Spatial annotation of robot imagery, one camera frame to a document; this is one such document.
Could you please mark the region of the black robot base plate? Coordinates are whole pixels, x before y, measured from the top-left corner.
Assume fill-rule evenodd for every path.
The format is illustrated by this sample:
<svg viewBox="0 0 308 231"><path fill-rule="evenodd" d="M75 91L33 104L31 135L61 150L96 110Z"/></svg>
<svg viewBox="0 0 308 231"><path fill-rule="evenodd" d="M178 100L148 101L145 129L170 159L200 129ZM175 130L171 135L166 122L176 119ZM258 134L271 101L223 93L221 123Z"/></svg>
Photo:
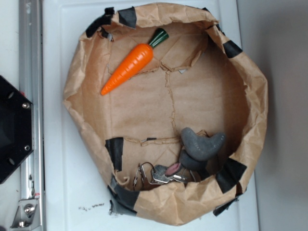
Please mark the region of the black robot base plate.
<svg viewBox="0 0 308 231"><path fill-rule="evenodd" d="M33 152L32 102L0 77L0 182Z"/></svg>

